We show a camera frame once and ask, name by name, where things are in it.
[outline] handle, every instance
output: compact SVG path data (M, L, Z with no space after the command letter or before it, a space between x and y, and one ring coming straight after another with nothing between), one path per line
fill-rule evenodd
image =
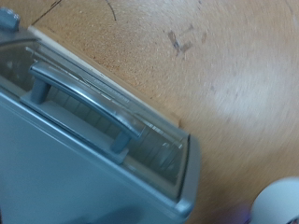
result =
M111 146L111 150L116 153L120 153L131 138L138 139L145 129L145 124L125 109L48 63L34 63L30 67L29 72L36 78L31 93L31 101L33 103L42 104L48 95L50 87L53 86L119 126L121 132Z

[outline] scratch mark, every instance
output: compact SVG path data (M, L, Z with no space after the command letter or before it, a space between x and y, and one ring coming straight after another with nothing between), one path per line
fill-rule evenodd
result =
M206 32L203 33L202 35L202 44L206 43Z
M177 53L179 53L180 49L179 49L179 42L177 41L176 35L173 31L170 31L168 33L168 38L170 39L172 45L174 46L174 48L177 50Z
M285 3L287 4L287 7L289 8L291 14L293 15L293 10L292 10L292 7L290 6L290 3L288 2L288 0L285 0Z
M54 8L55 8L58 4L60 4L62 1L63 1L63 0L59 0L58 2L54 2L54 3L50 6L49 10L47 10L44 14L42 14L40 17L38 17L38 18L36 19L36 21L34 21L34 22L32 23L32 25L35 25L40 19L42 19L44 16L46 16L52 9L54 9Z
M185 53L188 49L190 49L192 47L192 42L189 41L188 43L184 44L183 46L180 46L177 38L176 38L176 34L173 31L170 31L168 33L168 38L170 39L172 45L174 46L174 48L177 50L177 56L180 52Z
M192 42L189 41L187 44L184 44L180 49L181 52L185 53L188 49L192 47Z
M182 35L185 35L187 34L188 32L192 31L194 29L193 25L190 24L190 26L188 27L187 30L183 31L179 36L182 36Z
M109 5L109 7L110 7L110 9L111 9L111 11L112 11L112 14L113 14L113 17L114 17L114 21L115 21L115 20L116 20L116 16L115 16L114 9L113 9L112 5L109 3L108 0L106 0L106 2L107 2L107 4Z

